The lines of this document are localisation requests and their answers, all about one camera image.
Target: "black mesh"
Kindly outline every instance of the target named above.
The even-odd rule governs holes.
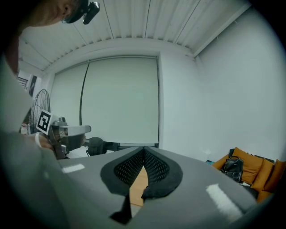
[[[145,152],[144,167],[148,174],[148,185],[156,184],[169,174],[169,166],[149,152]]]
[[[143,167],[143,151],[133,155],[114,168],[115,175],[131,186]]]

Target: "orange sofa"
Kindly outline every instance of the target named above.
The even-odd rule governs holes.
[[[251,185],[250,188],[258,192],[258,203],[275,192],[286,168],[286,162],[276,160],[273,163],[268,159],[248,154],[237,147],[234,149],[232,156],[237,156],[244,161],[241,180]],[[212,166],[221,170],[228,158],[229,154]]]

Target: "person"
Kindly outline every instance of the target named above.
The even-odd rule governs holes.
[[[42,0],[26,18],[20,23],[10,45],[4,51],[8,65],[14,75],[18,75],[19,59],[19,37],[28,27],[39,27],[56,24],[65,18],[70,17],[79,7],[81,0]],[[40,147],[48,148],[53,151],[50,141],[42,134],[32,134],[26,136]]]

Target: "white ceiling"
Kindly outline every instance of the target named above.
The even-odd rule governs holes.
[[[117,38],[156,39],[196,56],[250,4],[246,0],[97,0],[101,10],[84,25],[27,28],[20,60],[41,71],[82,47]]]

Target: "headset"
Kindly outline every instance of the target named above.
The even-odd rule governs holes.
[[[88,4],[88,0],[80,0],[79,7],[71,16],[63,19],[63,23],[74,23],[83,16],[83,23],[87,25],[97,15],[99,10],[100,5],[98,2],[90,2]]]

